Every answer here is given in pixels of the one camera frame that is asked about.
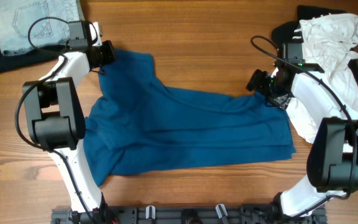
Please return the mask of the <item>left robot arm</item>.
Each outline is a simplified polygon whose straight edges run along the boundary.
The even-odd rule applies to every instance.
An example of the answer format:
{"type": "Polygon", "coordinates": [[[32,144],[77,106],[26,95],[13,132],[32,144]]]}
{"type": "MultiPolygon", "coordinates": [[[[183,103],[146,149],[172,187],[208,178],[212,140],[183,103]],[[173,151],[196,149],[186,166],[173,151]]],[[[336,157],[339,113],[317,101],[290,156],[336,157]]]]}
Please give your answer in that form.
{"type": "Polygon", "coordinates": [[[29,137],[23,140],[48,153],[70,196],[68,210],[54,210],[52,223],[118,223],[93,180],[83,146],[85,117],[76,92],[89,72],[104,72],[116,60],[111,41],[102,41],[97,22],[68,23],[64,53],[45,76],[22,87],[15,115],[25,109],[29,137]]]}

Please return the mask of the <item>dark blue polo shirt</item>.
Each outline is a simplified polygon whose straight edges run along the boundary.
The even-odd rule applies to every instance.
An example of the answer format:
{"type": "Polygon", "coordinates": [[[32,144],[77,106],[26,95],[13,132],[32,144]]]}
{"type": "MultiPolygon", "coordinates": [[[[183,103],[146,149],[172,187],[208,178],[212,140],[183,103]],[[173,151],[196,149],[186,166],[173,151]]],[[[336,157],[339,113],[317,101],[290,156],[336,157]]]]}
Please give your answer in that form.
{"type": "Polygon", "coordinates": [[[233,97],[165,86],[150,54],[117,50],[86,118],[86,159],[97,185],[109,175],[291,158],[286,112],[255,93],[233,97]]]}

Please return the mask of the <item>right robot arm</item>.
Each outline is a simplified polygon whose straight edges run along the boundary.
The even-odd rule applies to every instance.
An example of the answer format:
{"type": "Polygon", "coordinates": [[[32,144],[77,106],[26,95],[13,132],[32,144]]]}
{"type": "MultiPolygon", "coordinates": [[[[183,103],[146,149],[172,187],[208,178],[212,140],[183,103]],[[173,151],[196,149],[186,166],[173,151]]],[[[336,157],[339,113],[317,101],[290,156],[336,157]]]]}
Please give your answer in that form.
{"type": "Polygon", "coordinates": [[[277,194],[266,213],[279,222],[304,219],[330,200],[346,200],[358,190],[358,118],[323,81],[324,70],[305,62],[300,41],[286,42],[276,50],[276,74],[256,70],[247,90],[262,94],[268,107],[282,110],[296,98],[319,125],[306,176],[277,194]]]}

